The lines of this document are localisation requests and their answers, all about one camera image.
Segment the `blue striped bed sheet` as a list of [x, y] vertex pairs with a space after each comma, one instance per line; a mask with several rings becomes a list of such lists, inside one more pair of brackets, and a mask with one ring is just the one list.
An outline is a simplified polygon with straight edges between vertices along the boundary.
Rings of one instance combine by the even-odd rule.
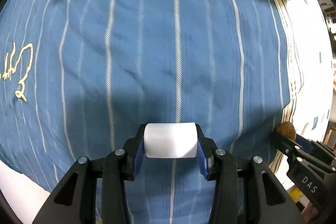
[[50, 191], [143, 123], [194, 122], [270, 163], [286, 50], [274, 0], [7, 0], [1, 161]]

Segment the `plaid checkered blanket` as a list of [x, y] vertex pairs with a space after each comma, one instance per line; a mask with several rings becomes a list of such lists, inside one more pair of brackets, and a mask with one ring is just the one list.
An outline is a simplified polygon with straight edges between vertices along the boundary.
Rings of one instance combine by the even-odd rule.
[[334, 67], [327, 24], [317, 0], [274, 0], [286, 37], [290, 101], [282, 120], [296, 134], [323, 141], [333, 102]]

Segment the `brown walnut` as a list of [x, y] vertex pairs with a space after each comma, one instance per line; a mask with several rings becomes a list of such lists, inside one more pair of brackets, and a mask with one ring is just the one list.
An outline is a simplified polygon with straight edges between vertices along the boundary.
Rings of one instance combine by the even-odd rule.
[[288, 139], [295, 141], [296, 140], [296, 131], [294, 125], [291, 122], [283, 122], [276, 127], [276, 132], [281, 134]]

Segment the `white plastic cap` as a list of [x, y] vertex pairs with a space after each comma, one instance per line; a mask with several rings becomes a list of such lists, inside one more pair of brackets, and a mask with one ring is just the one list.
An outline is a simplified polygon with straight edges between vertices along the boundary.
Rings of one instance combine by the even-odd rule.
[[145, 126], [143, 145], [148, 158], [195, 158], [198, 147], [196, 124], [149, 123]]

